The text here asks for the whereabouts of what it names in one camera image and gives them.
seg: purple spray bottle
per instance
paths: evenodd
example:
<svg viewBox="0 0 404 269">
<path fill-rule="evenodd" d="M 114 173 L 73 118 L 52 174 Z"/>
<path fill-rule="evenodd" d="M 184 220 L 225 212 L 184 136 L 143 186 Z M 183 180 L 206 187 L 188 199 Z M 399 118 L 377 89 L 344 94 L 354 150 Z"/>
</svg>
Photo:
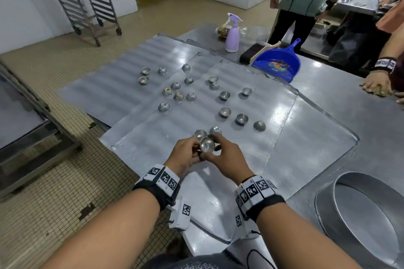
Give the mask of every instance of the purple spray bottle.
<svg viewBox="0 0 404 269">
<path fill-rule="evenodd" d="M 227 35 L 225 50 L 227 52 L 236 52 L 238 50 L 238 44 L 240 43 L 240 31 L 238 29 L 238 23 L 243 20 L 232 13 L 227 13 L 229 20 L 233 22 L 233 27 L 229 30 Z"/>
</svg>

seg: tiled floor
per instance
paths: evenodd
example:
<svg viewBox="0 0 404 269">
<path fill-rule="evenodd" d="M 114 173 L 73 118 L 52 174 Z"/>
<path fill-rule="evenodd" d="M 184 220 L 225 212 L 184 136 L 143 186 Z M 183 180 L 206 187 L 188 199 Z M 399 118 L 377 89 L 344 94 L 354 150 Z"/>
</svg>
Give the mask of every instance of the tiled floor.
<svg viewBox="0 0 404 269">
<path fill-rule="evenodd" d="M 175 37 L 203 23 L 221 25 L 228 12 L 244 19 L 244 26 L 271 27 L 276 15 L 268 1 L 245 11 L 211 0 L 167 0 L 121 17 L 123 35 L 118 37 L 114 29 L 109 30 L 100 38 L 101 47 L 94 47 L 91 38 L 83 40 L 84 36 L 73 33 L 0 56 L 49 104 L 52 114 L 84 146 L 83 152 L 0 203 L 0 268 L 38 267 L 65 238 L 129 191 L 137 179 L 98 141 L 102 131 L 89 128 L 91 119 L 64 104 L 55 90 L 159 32 Z M 95 209 L 79 220 L 80 211 L 90 203 Z M 163 213 L 159 221 L 166 220 L 167 213 Z M 166 224 L 158 226 L 135 267 L 163 251 L 169 239 L 177 235 Z"/>
</svg>

